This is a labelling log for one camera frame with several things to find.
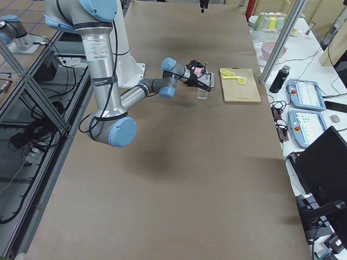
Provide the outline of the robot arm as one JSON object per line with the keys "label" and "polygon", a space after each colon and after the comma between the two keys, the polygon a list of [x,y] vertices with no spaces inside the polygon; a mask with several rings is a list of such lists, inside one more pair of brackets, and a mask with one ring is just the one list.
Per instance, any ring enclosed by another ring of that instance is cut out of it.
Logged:
{"label": "robot arm", "polygon": [[97,110],[85,117],[85,130],[92,140],[113,147],[126,147],[136,136],[137,124],[128,109],[156,93],[172,99],[176,84],[206,92],[211,90],[201,82],[194,70],[167,57],[161,64],[160,79],[142,79],[123,94],[119,93],[116,55],[112,51],[110,34],[115,32],[116,1],[45,1],[47,26],[81,36],[89,66]]}

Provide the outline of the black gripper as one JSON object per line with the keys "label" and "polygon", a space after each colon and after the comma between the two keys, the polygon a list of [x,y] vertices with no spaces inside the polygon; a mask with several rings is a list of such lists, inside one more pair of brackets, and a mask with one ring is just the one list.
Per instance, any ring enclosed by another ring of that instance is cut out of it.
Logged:
{"label": "black gripper", "polygon": [[187,80],[184,82],[187,86],[190,87],[197,87],[198,89],[205,90],[206,92],[211,91],[211,87],[209,87],[207,84],[198,81],[198,76],[194,74],[194,70],[196,68],[203,68],[203,64],[196,61],[196,60],[191,60],[189,64],[185,66],[186,72],[189,72],[190,75],[187,76]]}

